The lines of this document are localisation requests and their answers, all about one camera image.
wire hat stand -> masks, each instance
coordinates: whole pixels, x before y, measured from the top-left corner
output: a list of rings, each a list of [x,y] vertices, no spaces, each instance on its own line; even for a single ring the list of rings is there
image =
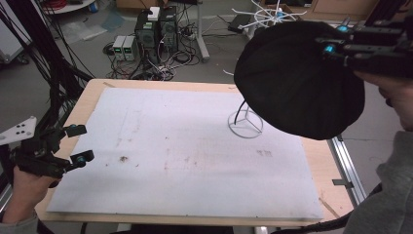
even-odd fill
[[[263,132],[264,122],[249,106],[242,109],[244,104],[245,101],[243,101],[238,111],[228,117],[228,127],[238,137],[259,137]]]
[[[232,9],[233,12],[237,14],[242,14],[242,15],[251,15],[254,16],[254,21],[252,23],[246,24],[246,25],[240,25],[240,28],[247,28],[252,25],[257,25],[257,26],[263,26],[263,27],[269,27],[271,25],[275,25],[280,22],[285,22],[285,21],[297,21],[296,16],[302,16],[306,14],[307,12],[304,13],[286,13],[280,8],[280,1],[278,1],[277,6],[275,9],[264,9],[261,7],[258,3],[256,3],[254,0],[251,0],[251,2],[257,7],[258,11],[255,13],[249,13],[249,12],[240,12],[235,9]]]

human hand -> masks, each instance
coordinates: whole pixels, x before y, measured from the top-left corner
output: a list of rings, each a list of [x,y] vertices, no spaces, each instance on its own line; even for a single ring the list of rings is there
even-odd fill
[[[401,127],[413,132],[413,79],[387,77],[355,71],[362,80],[379,87],[380,94],[391,101]]]
[[[37,176],[14,168],[13,195],[3,216],[4,223],[16,223],[33,216],[34,208],[41,202],[48,188],[59,179]]]

computer tower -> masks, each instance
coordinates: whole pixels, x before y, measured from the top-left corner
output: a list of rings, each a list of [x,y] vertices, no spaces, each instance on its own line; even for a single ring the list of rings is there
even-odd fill
[[[143,49],[157,49],[160,42],[159,23],[148,20],[145,13],[137,17],[136,27],[134,28],[137,43],[141,44]]]
[[[158,52],[162,52],[162,48],[159,45],[161,40],[159,22],[150,21],[148,20],[147,13],[141,13],[137,17],[134,33],[141,57],[149,59],[154,64],[158,64],[160,62]]]
[[[164,42],[164,52],[175,53],[178,51],[176,7],[161,9],[159,18],[161,25],[161,36]]]

gray concrete floor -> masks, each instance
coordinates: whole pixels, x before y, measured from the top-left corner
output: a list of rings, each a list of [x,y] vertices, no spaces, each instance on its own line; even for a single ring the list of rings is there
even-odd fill
[[[60,22],[84,21],[87,26],[103,23],[109,13],[104,9],[99,13],[90,14],[88,11],[78,11],[61,16]],[[206,34],[231,33],[225,30],[223,22],[216,22],[214,16],[205,18],[204,29],[214,24],[213,30]],[[110,32],[103,33],[91,41],[78,41],[70,44],[72,50],[82,60],[85,66],[96,76],[105,77],[110,72],[110,61],[102,53],[102,48],[112,42],[117,35],[133,33],[134,21],[124,20],[122,24]],[[230,75],[223,69],[233,72],[237,59],[247,42],[245,36],[205,37],[210,60],[194,66],[183,66],[178,69],[173,81],[233,83]],[[61,40],[56,40],[65,55]],[[0,132],[19,123],[31,115],[41,118],[49,107],[49,87],[37,71],[33,63],[29,65],[13,62],[0,70]],[[375,174],[378,164],[385,162],[392,150],[393,136],[400,130],[398,119],[393,110],[388,108],[380,97],[377,89],[366,85],[366,105],[362,116],[350,126],[343,138],[349,153],[355,163],[361,183],[368,193],[378,182]],[[48,222],[48,226],[56,233],[78,233],[81,223]],[[105,234],[116,231],[114,223],[91,223],[88,234]],[[237,227],[236,233],[252,233],[252,227]],[[341,230],[328,233],[341,233]]]

metal stand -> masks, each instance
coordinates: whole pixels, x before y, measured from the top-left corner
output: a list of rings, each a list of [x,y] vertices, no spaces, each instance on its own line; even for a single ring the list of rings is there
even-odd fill
[[[202,14],[202,6],[203,1],[198,0],[198,32],[197,32],[197,42],[198,46],[200,47],[201,55],[203,57],[203,62],[206,62],[209,60],[209,52],[207,51],[207,46],[206,43],[204,42],[203,38],[203,14]]]
[[[238,137],[256,138],[262,134],[264,122],[247,107],[245,110],[239,109],[228,117],[228,127]]]

